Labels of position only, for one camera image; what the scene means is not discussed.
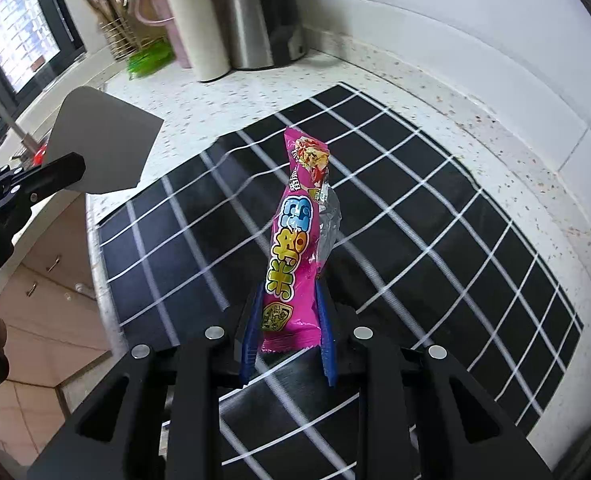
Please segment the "pink snack wrapper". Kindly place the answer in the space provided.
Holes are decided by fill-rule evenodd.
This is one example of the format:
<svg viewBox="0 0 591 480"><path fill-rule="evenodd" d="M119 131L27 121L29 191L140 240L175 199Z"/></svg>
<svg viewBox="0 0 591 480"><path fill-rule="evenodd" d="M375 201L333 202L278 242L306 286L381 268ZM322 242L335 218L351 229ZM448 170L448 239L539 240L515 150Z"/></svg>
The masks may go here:
<svg viewBox="0 0 591 480"><path fill-rule="evenodd" d="M316 296L341 212L329 185L328 145L296 127L284 134L289 178L274 214L262 307L264 352L317 347L323 321Z"/></svg>

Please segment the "brown cardboard piece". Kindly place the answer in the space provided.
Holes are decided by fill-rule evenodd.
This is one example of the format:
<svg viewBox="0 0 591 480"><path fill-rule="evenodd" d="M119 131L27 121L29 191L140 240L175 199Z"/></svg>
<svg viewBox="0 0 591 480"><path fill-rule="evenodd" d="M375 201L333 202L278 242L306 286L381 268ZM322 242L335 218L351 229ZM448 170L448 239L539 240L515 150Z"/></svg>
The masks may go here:
<svg viewBox="0 0 591 480"><path fill-rule="evenodd" d="M64 98L50 132L43 162L71 153L84 159L85 171L70 185L90 194L135 188L163 119L92 87Z"/></svg>

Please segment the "red bowl in sink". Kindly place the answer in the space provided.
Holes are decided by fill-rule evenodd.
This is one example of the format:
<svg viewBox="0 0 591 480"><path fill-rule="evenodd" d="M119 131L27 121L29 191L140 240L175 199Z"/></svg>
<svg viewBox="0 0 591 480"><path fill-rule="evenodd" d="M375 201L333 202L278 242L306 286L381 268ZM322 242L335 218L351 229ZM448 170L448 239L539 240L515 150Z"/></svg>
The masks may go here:
<svg viewBox="0 0 591 480"><path fill-rule="evenodd" d="M34 154L33 159L32 159L32 166L33 167L38 167L41 166L41 164L43 163L45 154L47 151L47 145L43 144Z"/></svg>

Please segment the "chrome faucet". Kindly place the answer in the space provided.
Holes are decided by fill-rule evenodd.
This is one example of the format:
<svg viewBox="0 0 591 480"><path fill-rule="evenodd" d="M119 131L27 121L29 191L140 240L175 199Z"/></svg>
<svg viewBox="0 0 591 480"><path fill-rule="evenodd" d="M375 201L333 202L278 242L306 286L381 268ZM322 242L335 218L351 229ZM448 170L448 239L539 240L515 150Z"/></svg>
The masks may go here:
<svg viewBox="0 0 591 480"><path fill-rule="evenodd" d="M33 136L30 136L29 133L18 125L18 122L11 117L11 114L8 113L2 102L0 102L0 120L18 136L21 144L32 156L38 152L41 145L38 144L38 141Z"/></svg>

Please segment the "black white checkered mat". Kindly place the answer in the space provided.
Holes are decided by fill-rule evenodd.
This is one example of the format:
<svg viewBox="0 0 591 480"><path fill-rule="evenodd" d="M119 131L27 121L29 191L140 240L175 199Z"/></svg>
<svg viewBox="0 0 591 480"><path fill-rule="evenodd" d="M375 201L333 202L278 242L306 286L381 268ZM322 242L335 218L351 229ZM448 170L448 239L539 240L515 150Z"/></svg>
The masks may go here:
<svg viewBox="0 0 591 480"><path fill-rule="evenodd" d="M169 348L244 301L288 178L284 132L329 145L342 219L331 296L401 346L440 344L530 432L582 321L544 259L469 171L409 119L347 84L223 134L98 223L127 341Z"/></svg>

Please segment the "green drip tray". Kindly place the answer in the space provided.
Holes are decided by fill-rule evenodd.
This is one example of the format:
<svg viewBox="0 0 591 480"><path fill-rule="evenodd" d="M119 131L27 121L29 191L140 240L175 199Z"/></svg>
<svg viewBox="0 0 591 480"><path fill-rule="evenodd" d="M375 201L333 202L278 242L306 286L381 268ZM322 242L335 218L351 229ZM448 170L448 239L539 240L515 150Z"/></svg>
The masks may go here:
<svg viewBox="0 0 591 480"><path fill-rule="evenodd" d="M128 76L147 77L175 60L174 50L168 40L157 38L128 58Z"/></svg>

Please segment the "white tumbler bottle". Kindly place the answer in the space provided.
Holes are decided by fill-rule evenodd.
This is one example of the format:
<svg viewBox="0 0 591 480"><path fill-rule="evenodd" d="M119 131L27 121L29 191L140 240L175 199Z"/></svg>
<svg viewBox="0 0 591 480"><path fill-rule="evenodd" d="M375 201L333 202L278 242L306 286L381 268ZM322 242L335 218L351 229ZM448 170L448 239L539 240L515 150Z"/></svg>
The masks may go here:
<svg viewBox="0 0 591 480"><path fill-rule="evenodd" d="M186 56L200 82L220 79L230 61L212 0L166 0Z"/></svg>

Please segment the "stainless steel electric kettle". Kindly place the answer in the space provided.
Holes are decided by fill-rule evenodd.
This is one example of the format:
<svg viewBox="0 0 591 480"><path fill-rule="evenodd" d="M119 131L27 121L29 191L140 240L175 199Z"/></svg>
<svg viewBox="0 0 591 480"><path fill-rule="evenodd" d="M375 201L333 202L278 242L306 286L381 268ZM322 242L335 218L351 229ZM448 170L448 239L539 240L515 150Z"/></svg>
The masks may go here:
<svg viewBox="0 0 591 480"><path fill-rule="evenodd" d="M224 0L224 6L236 70L282 67L306 55L297 0Z"/></svg>

